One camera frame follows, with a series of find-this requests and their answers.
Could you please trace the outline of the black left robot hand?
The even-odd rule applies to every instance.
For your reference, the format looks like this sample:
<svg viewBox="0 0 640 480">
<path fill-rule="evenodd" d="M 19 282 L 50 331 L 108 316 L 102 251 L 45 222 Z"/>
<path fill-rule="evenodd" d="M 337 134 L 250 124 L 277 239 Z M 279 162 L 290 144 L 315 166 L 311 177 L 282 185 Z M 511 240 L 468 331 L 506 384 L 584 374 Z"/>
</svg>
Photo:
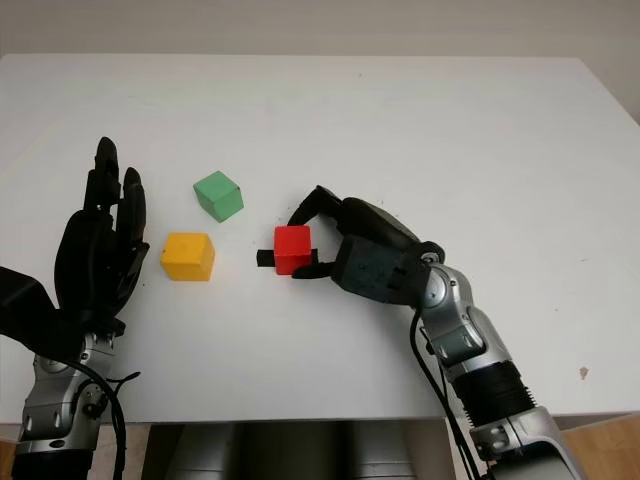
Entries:
<svg viewBox="0 0 640 480">
<path fill-rule="evenodd" d="M 66 322 L 119 337 L 126 325 L 117 315 L 136 287 L 149 250 L 143 239 L 146 197 L 135 168 L 119 178 L 111 139 L 100 139 L 94 161 L 83 207 L 70 217 L 58 248 L 54 284 Z"/>
</svg>

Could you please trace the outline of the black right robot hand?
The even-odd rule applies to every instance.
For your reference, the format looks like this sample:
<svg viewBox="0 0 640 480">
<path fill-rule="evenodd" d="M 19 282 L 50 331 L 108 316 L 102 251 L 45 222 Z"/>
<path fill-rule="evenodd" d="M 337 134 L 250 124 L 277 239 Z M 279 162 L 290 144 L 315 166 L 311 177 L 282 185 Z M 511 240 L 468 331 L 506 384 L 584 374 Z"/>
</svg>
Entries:
<svg viewBox="0 0 640 480">
<path fill-rule="evenodd" d="M 420 256 L 431 254 L 440 263 L 445 260 L 445 252 L 439 245 L 421 242 L 408 227 L 387 211 L 359 198 L 341 199 L 320 185 L 301 202 L 288 224 L 303 226 L 316 216 L 334 219 L 343 241 L 335 260 L 300 267 L 292 273 L 295 279 L 339 279 L 358 247 L 371 246 L 374 251 L 388 248 L 400 254 L 417 252 Z"/>
</svg>

